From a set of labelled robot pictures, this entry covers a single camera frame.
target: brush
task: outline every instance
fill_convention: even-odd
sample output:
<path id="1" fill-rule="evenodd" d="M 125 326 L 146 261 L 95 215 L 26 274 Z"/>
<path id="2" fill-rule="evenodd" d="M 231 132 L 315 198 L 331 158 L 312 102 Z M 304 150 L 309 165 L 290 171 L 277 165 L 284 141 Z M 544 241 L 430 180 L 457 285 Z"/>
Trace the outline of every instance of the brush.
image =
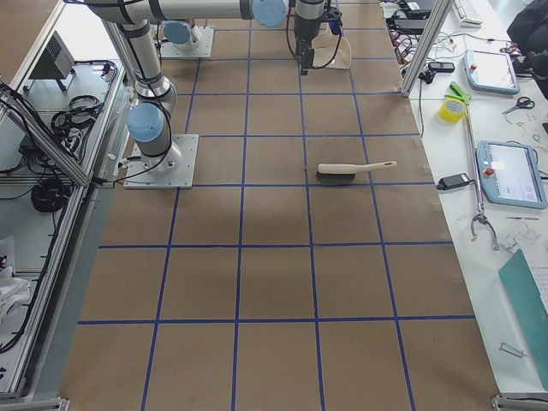
<path id="1" fill-rule="evenodd" d="M 387 170 L 393 169 L 397 166 L 395 161 L 385 161 L 383 163 L 373 164 L 318 164 L 318 172 L 316 177 L 319 180 L 334 180 L 341 183 L 351 183 L 356 177 L 357 173 L 364 173 L 366 171 L 375 170 Z"/>

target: blue joint cap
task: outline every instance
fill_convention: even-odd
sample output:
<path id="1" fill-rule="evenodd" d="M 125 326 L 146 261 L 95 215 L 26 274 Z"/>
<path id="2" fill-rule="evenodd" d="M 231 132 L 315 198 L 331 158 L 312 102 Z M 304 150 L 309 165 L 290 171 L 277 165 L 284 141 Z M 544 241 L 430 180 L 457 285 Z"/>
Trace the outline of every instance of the blue joint cap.
<path id="1" fill-rule="evenodd" d="M 184 45 L 190 40 L 192 29 L 184 21 L 166 21 L 164 23 L 164 36 L 171 43 Z"/>
<path id="2" fill-rule="evenodd" d="M 141 103 L 128 113 L 128 130 L 139 143 L 150 143 L 164 129 L 164 114 L 154 104 Z"/>
<path id="3" fill-rule="evenodd" d="M 288 14 L 288 0 L 253 0 L 253 17 L 267 28 L 278 27 Z"/>

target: roll of tape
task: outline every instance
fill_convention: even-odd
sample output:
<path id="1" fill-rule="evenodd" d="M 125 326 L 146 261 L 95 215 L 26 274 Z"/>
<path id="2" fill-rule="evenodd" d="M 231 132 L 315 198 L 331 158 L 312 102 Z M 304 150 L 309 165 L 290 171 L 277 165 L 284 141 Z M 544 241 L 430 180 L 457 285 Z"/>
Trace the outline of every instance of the roll of tape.
<path id="1" fill-rule="evenodd" d="M 464 116 L 465 110 L 466 107 L 461 100 L 447 98 L 440 107 L 438 114 L 446 122 L 458 122 Z"/>

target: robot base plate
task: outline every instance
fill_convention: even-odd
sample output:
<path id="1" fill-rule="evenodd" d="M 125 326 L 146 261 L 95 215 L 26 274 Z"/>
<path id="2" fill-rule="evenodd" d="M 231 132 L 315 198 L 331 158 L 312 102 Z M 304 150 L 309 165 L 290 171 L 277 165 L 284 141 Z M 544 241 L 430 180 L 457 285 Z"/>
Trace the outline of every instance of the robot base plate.
<path id="1" fill-rule="evenodd" d="M 197 58 L 211 58 L 213 47 L 213 27 L 203 27 L 202 38 L 199 43 L 188 50 L 177 49 L 172 43 L 162 44 L 163 60 L 195 60 Z"/>
<path id="2" fill-rule="evenodd" d="M 194 178 L 194 166 L 196 165 L 196 153 L 198 152 L 197 134 L 173 134 L 173 144 L 181 149 L 182 160 L 179 165 L 167 174 L 155 176 L 153 173 L 143 173 L 135 178 L 124 181 L 125 188 L 153 189 L 153 188 L 191 188 Z M 139 147 L 135 144 L 132 156 L 140 156 Z M 128 176 L 144 171 L 141 161 L 129 164 Z"/>

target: tablet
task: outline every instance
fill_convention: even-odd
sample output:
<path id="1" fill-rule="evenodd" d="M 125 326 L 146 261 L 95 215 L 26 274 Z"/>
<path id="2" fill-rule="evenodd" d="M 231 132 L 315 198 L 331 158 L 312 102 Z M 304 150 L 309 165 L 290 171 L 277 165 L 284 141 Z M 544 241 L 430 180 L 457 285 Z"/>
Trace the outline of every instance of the tablet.
<path id="1" fill-rule="evenodd" d="M 531 146 L 481 141 L 478 147 L 479 178 L 491 203 L 545 209 L 545 190 Z M 491 176 L 486 169 L 493 169 Z"/>
<path id="2" fill-rule="evenodd" d="M 520 92 L 514 66 L 506 53 L 467 50 L 464 69 L 470 86 L 475 90 L 502 94 Z"/>

